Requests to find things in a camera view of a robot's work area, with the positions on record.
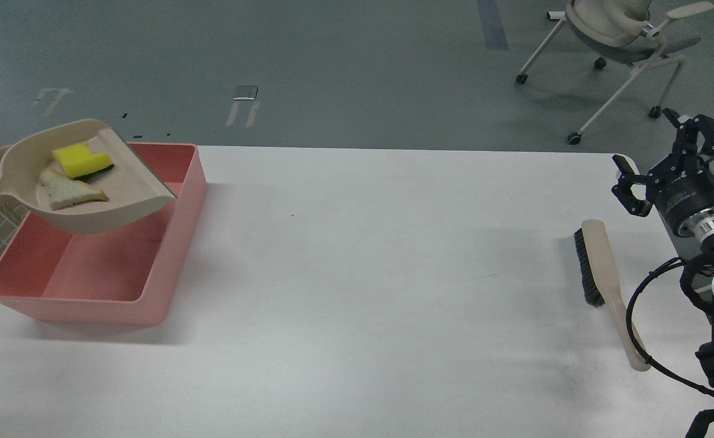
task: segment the sponge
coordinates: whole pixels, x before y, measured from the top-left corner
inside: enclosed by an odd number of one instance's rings
[[[60,147],[53,150],[52,155],[69,178],[83,179],[113,167],[107,153],[92,153],[87,142]]]

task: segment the hand brush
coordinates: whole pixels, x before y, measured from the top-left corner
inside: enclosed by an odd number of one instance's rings
[[[622,302],[619,273],[616,271],[616,262],[611,245],[608,243],[605,225],[596,219],[587,219],[582,222],[579,231],[574,233],[574,240],[581,264],[584,299],[595,307],[606,305],[630,366],[635,371],[647,371],[651,366],[638,354],[627,335],[625,303]],[[635,331],[635,327],[633,327],[633,333],[643,347],[643,342],[641,342],[638,332]]]

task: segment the beige dustpan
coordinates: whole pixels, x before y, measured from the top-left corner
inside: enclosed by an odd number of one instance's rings
[[[38,175],[46,167],[59,169],[52,150],[78,142],[88,142],[93,153],[110,155],[113,169],[91,182],[106,192],[109,200],[52,210]],[[10,147],[1,160],[0,202],[8,197],[16,198],[54,227],[74,234],[113,230],[176,199],[109,125],[91,119],[33,134]]]

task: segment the bread slice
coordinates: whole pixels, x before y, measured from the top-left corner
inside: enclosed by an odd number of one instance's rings
[[[86,182],[74,181],[52,169],[44,169],[41,172],[40,181],[49,194],[52,210],[60,210],[60,208],[70,207],[77,203],[109,200],[102,190],[96,189]]]

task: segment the pink plastic tray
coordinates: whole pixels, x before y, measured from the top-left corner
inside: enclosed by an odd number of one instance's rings
[[[129,145],[179,199],[96,235],[72,235],[28,214],[0,258],[0,303],[44,321],[165,319],[207,184],[196,146]]]

